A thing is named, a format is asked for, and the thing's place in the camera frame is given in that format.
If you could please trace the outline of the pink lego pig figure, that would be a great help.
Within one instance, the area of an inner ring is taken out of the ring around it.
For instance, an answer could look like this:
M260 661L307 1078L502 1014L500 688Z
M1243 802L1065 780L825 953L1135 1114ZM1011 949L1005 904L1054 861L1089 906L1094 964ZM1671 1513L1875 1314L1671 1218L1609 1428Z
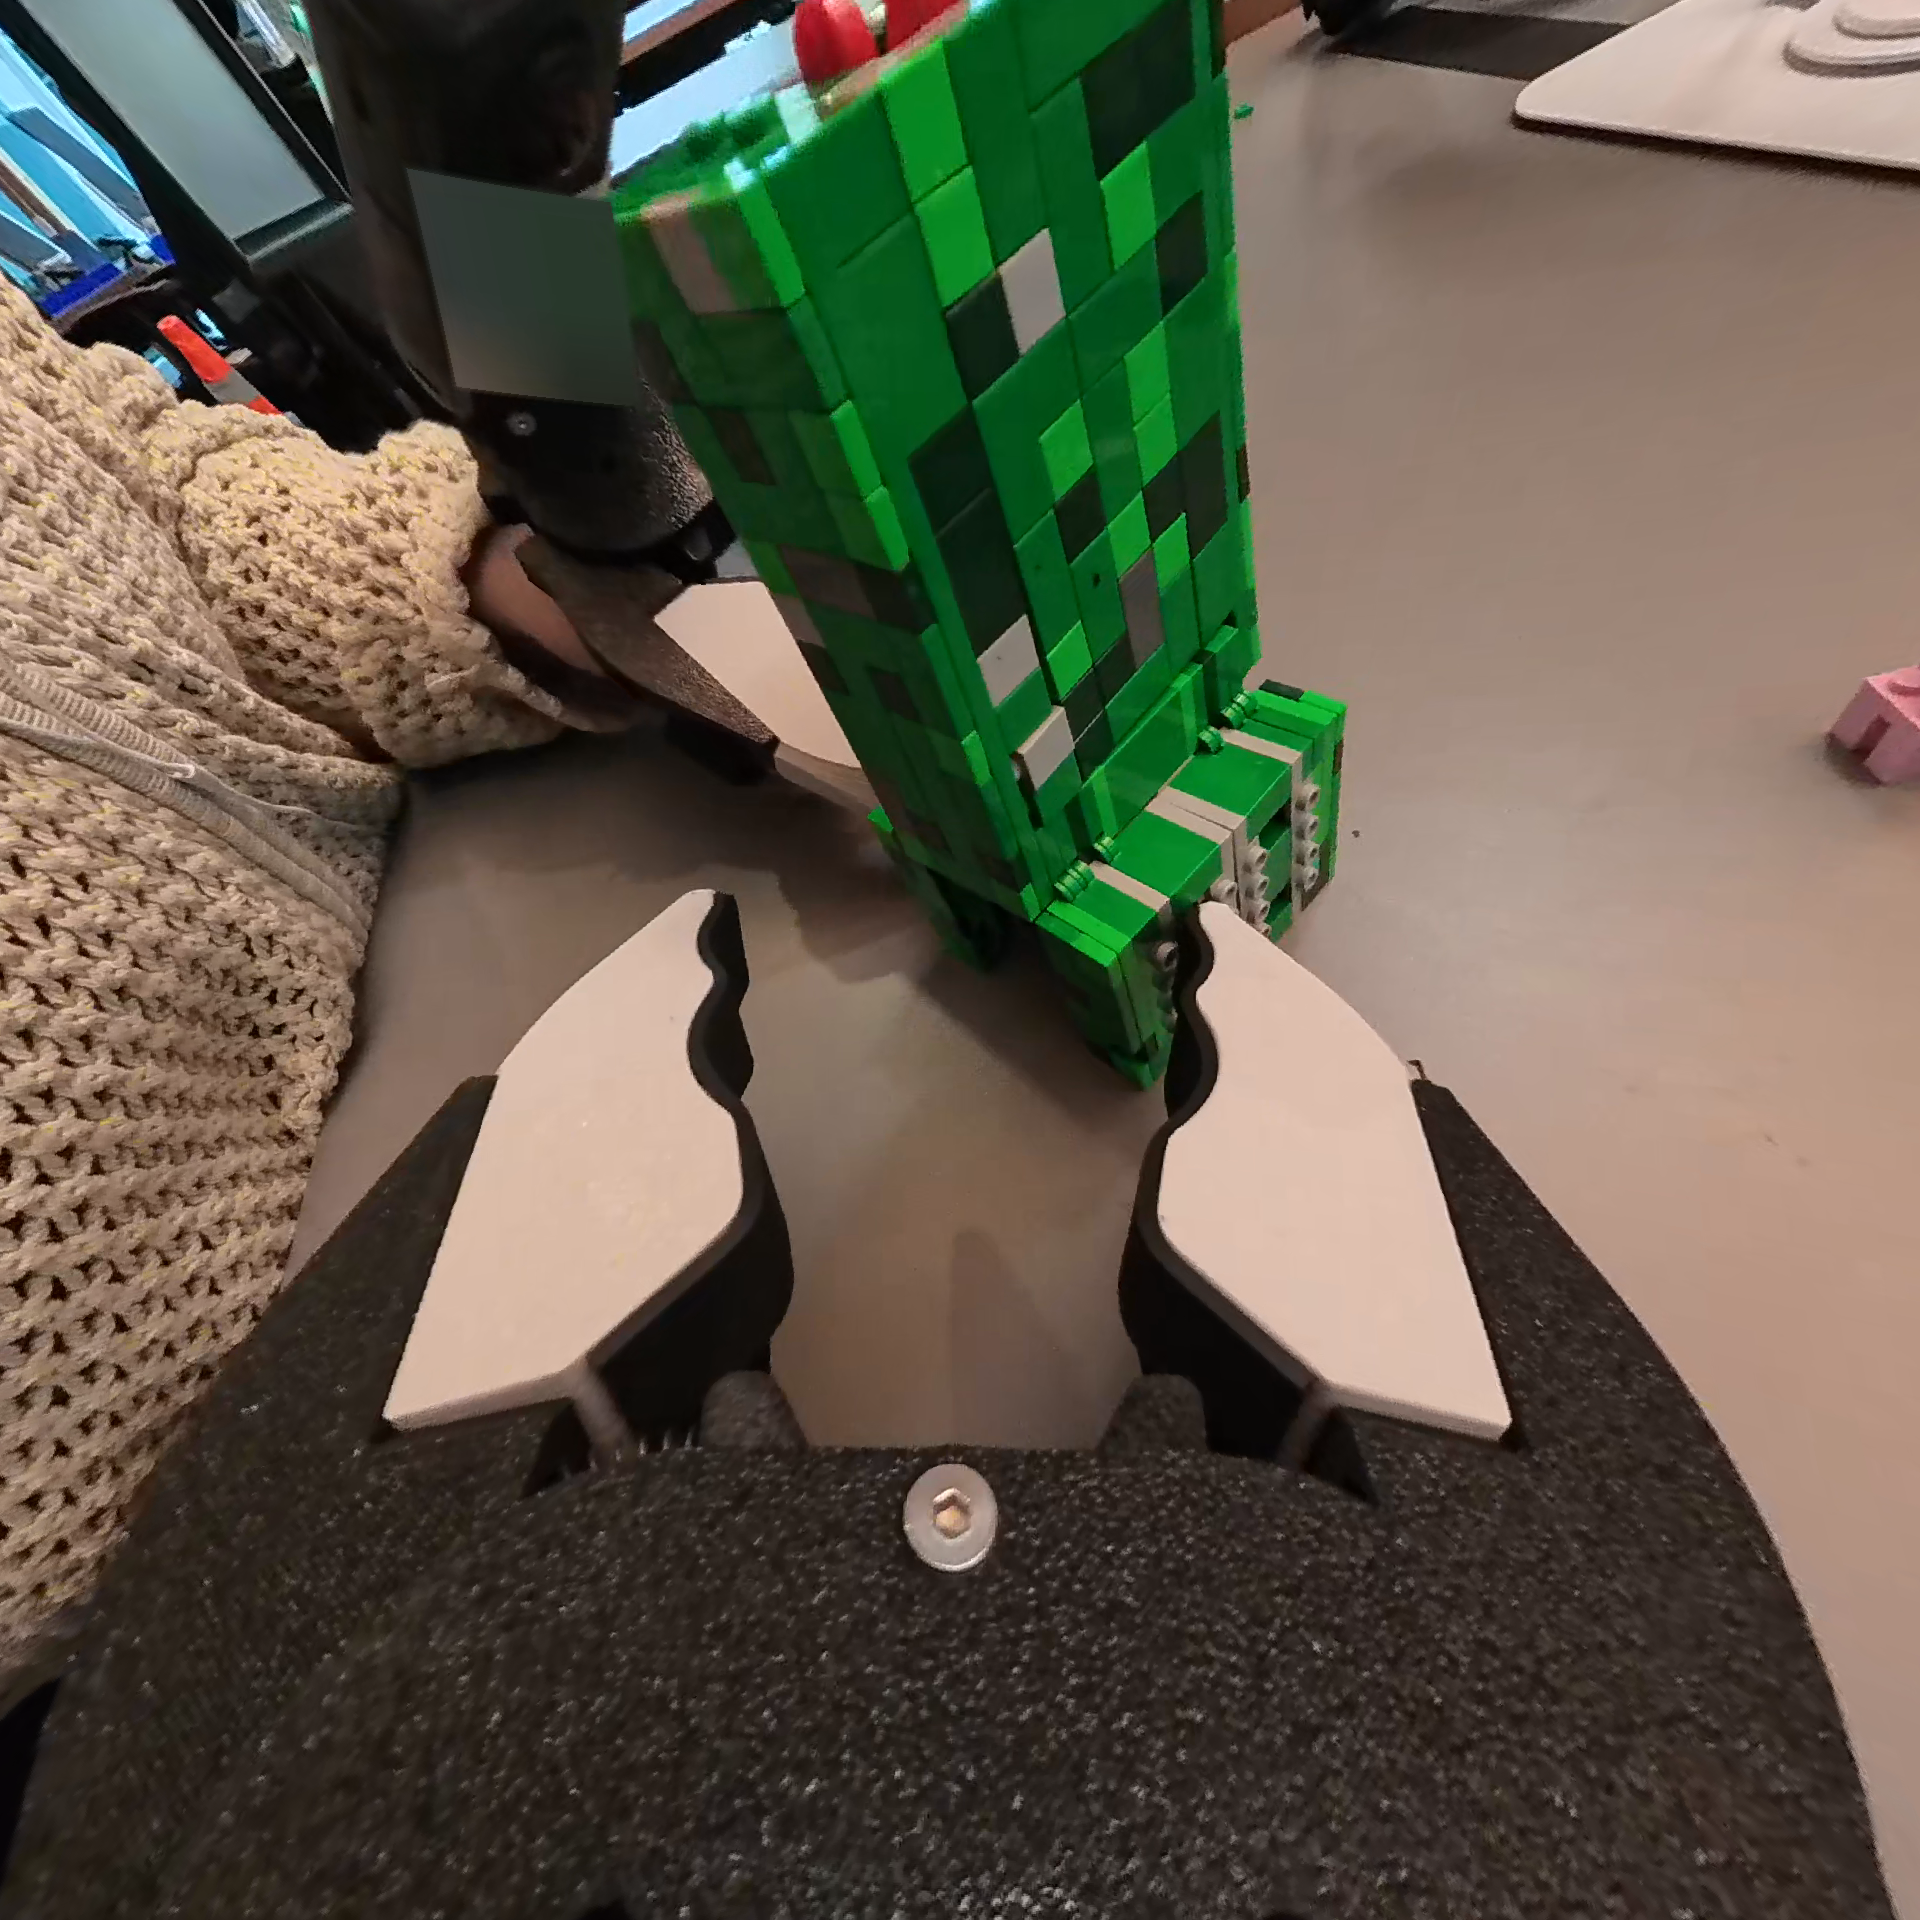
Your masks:
M1827 746L1875 785L1918 785L1918 666L1861 678Z

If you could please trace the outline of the orange traffic cone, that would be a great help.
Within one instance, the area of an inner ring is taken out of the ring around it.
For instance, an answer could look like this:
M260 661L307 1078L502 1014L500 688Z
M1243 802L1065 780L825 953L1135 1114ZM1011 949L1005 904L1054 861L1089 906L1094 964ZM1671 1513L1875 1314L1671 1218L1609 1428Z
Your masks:
M213 403L278 416L282 409L238 371L238 365L181 316L159 316L157 337L179 365L190 373Z

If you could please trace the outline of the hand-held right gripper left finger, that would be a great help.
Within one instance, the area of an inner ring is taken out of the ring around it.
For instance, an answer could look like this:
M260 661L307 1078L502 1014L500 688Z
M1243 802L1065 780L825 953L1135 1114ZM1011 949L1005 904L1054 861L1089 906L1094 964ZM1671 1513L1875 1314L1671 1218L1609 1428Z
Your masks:
M692 1434L722 1376L769 1369L796 1273L745 1102L747 987L737 900L697 886L521 1035L386 1426L559 1406L610 1456Z

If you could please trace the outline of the white stand with clear arms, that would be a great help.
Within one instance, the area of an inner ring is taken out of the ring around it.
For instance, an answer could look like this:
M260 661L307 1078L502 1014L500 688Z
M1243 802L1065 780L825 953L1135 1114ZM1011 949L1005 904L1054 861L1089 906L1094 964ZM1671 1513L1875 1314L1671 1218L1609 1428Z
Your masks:
M1514 120L1915 177L1918 4L1673 4L1524 85Z

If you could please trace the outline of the tall green creeper lego model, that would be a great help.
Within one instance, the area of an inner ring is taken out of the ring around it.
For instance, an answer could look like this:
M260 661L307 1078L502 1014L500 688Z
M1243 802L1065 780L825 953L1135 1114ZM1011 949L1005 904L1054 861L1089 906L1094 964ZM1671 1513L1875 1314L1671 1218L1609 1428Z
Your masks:
M945 949L1031 929L1149 1088L1180 917L1275 942L1338 867L1347 707L1260 677L1228 35L908 13L615 177L639 361Z

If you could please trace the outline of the person's left hand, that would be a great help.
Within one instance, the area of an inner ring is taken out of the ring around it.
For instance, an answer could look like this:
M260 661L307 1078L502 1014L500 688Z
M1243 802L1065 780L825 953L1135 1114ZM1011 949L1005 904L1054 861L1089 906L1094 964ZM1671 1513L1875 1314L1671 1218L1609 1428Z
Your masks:
M565 723L586 734L631 730L639 697L617 686L596 662L559 604L521 564L533 533L517 523L487 523L471 541L462 586L471 618L531 688L557 704Z

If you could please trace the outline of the person's cream knit sweater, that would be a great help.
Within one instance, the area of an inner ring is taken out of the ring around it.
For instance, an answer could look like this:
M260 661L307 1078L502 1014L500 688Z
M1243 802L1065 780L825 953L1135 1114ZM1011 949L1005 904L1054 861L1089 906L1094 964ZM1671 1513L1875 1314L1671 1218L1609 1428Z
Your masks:
M397 798L244 677L156 510L156 369L4 286L2 400L11 1700L282 1283Z

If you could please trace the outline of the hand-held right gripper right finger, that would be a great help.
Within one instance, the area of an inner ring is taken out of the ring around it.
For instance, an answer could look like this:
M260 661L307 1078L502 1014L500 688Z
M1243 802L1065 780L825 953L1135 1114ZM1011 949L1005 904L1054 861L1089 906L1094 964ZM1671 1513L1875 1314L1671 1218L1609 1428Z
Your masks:
M1222 904L1177 947L1165 1121L1119 1258L1148 1376L1206 1445L1338 1458L1348 1418L1506 1441L1498 1353L1403 1059Z

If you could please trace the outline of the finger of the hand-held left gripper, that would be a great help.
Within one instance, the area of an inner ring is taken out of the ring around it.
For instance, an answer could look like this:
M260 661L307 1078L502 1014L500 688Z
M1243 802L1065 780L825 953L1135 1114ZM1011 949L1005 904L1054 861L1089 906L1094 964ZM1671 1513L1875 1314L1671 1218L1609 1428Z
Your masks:
M685 588L655 624L772 737L788 785L866 819L878 798L778 598L751 579Z

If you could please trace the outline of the black framed screen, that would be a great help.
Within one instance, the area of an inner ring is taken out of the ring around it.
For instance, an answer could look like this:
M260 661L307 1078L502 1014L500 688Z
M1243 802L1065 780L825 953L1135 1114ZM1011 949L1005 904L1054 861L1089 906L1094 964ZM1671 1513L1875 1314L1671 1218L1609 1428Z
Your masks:
M127 164L204 292L314 272L353 238L345 182L213 4L4 3L4 38Z

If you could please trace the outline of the person's left forearm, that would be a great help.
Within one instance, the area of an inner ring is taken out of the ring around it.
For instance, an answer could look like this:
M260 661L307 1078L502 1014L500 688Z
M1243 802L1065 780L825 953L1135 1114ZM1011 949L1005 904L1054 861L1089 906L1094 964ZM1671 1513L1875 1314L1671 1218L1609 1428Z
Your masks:
M341 453L284 419L181 403L140 450L188 574L277 704L410 771L567 728L468 612L462 564L499 520L452 429Z

